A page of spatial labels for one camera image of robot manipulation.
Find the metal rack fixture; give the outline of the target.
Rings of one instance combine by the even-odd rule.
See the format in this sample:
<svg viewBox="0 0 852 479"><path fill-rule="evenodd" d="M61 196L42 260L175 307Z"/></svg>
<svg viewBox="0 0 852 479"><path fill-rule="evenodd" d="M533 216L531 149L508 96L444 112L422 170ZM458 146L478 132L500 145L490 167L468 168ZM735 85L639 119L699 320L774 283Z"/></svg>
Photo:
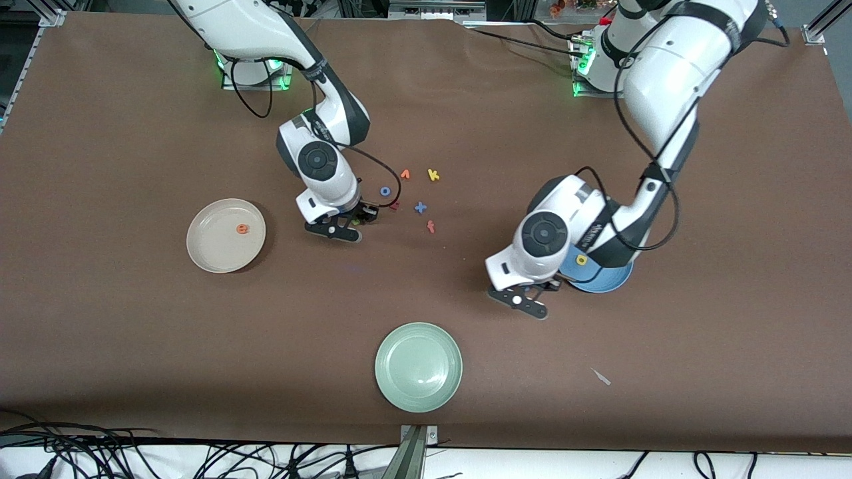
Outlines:
<svg viewBox="0 0 852 479"><path fill-rule="evenodd" d="M485 0L389 0L387 18L484 22L487 4Z"/></svg>

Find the beige round plate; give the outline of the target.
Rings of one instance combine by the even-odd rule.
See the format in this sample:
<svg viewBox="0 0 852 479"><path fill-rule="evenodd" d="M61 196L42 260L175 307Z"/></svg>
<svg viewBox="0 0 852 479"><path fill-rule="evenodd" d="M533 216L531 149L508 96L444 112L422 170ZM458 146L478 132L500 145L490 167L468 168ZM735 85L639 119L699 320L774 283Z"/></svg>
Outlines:
<svg viewBox="0 0 852 479"><path fill-rule="evenodd" d="M238 224L248 224L245 236ZM222 199L204 206L190 222L186 249L192 262L210 273L232 273L252 263L267 237L264 215L255 204L241 199Z"/></svg>

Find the brown table cover sheet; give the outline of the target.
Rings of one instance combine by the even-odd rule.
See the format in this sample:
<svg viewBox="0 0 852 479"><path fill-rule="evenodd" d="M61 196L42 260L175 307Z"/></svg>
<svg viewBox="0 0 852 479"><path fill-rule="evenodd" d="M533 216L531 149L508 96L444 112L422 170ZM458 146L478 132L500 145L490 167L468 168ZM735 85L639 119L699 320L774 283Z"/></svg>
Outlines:
<svg viewBox="0 0 852 479"><path fill-rule="evenodd" d="M676 237L617 291L542 295L539 321L487 296L484 261L548 179L593 166L631 200L647 158L612 103L450 21L310 35L370 112L362 148L411 171L360 243L305 232L275 148L306 82L259 119L180 19L45 31L0 134L0 407L252 442L391 444L422 422L450 446L852 451L852 124L819 49L733 58L700 101ZM255 204L266 242L210 273L186 233L222 199ZM374 375L414 322L463 358L419 414Z"/></svg>

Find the green round plate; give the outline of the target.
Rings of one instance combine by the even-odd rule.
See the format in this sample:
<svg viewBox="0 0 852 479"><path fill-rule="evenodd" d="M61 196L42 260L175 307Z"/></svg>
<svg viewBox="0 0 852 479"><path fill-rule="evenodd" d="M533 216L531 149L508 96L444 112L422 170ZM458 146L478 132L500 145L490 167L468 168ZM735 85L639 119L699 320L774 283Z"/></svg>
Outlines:
<svg viewBox="0 0 852 479"><path fill-rule="evenodd" d="M456 340L432 323L400 325L381 341L375 354L375 382L401 411L427 413L451 400L463 378Z"/></svg>

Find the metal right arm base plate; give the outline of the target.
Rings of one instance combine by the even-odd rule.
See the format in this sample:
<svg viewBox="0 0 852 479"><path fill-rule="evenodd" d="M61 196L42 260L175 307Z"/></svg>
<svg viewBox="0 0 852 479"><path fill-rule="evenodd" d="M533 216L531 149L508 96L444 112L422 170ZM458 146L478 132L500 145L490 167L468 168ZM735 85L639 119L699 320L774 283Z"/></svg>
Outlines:
<svg viewBox="0 0 852 479"><path fill-rule="evenodd" d="M264 63L218 63L222 73L223 90L247 90L274 92L288 90L292 81L294 68L277 60L267 60Z"/></svg>

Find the aluminium frame rail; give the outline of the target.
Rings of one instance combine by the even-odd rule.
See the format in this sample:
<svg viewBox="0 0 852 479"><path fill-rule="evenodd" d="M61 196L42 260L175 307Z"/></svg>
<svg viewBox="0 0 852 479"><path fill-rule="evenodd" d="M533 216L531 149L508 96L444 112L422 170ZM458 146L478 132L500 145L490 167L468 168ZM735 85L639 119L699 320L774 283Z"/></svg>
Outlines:
<svg viewBox="0 0 852 479"><path fill-rule="evenodd" d="M809 24L801 28L801 36L806 45L824 45L828 30L850 12L852 12L852 0L831 0Z"/></svg>
<svg viewBox="0 0 852 479"><path fill-rule="evenodd" d="M61 0L0 0L0 134L45 31L64 23Z"/></svg>

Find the blue round plate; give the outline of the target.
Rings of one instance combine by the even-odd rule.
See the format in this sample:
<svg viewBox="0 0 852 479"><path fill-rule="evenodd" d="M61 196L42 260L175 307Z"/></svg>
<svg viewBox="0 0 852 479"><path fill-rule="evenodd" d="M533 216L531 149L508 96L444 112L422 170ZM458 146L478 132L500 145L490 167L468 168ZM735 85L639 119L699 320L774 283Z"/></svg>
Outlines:
<svg viewBox="0 0 852 479"><path fill-rule="evenodd" d="M628 263L622 267L609 269L602 267L588 255L588 263L584 266L579 266L575 262L575 257L578 254L584 254L575 245L569 245L567 255L560 264L558 273L566 278L572 287L579 291L590 293L606 293L612 292L624 285L630 278L634 264Z"/></svg>

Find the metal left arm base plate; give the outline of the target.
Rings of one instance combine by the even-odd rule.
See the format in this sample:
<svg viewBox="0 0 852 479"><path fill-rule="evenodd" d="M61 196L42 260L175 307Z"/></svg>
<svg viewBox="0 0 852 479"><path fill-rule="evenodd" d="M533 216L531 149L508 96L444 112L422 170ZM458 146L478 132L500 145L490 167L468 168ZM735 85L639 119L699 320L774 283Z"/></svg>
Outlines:
<svg viewBox="0 0 852 479"><path fill-rule="evenodd" d="M594 37L573 36L569 42L569 52L579 54L571 60L574 96L611 98L616 86L621 95L621 84L616 82L618 65L602 50Z"/></svg>

